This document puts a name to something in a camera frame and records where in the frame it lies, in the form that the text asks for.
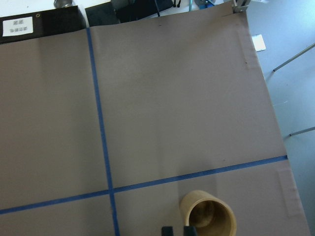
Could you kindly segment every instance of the metal bracket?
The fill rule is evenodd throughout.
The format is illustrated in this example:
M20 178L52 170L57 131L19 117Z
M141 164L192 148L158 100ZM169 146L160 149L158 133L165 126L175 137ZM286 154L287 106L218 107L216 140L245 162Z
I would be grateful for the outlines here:
M234 13L246 11L251 0L232 0L232 7Z

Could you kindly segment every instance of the gray floor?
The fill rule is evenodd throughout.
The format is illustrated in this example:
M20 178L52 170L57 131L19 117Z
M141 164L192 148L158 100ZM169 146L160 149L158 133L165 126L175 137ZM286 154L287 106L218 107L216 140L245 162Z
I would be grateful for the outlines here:
M258 52L280 130L312 235L315 236L315 49L276 72L272 70L315 42L315 1L251 2L252 35L262 34L267 49Z

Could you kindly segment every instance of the cylindrical container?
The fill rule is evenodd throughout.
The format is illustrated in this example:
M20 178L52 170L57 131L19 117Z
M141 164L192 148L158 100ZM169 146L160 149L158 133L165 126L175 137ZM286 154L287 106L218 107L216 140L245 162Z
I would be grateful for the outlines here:
M222 200L202 191L188 193L180 203L186 226L195 226L198 236L235 236L236 219Z

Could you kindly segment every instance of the cup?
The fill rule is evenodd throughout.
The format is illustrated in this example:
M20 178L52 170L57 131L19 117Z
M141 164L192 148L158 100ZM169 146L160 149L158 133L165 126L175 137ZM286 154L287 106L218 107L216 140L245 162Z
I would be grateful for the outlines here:
M198 236L235 236L236 219L222 200L194 190L184 196L180 210L186 226L195 226Z

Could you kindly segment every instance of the metal leg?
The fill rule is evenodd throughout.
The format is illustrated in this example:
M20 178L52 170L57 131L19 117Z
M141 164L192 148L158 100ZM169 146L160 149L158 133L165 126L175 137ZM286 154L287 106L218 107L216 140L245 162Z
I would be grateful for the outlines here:
M282 63L281 65L279 65L278 67L276 67L275 69L273 69L273 71L279 70L281 67L285 66L286 64L288 64L289 62L293 61L294 59L298 58L299 56L301 56L302 54L304 54L305 52L307 52L308 50L312 49L313 47L315 47L315 43L313 43L310 47L304 49L303 51L301 51L300 53L296 54L294 57L292 57L291 59L287 60L285 63Z
M309 131L312 131L312 130L315 130L315 127L312 127L312 128L309 128L309 129L303 129L303 130L298 131L298 132L294 132L294 133L290 134L290 136L306 133L306 132L309 132Z

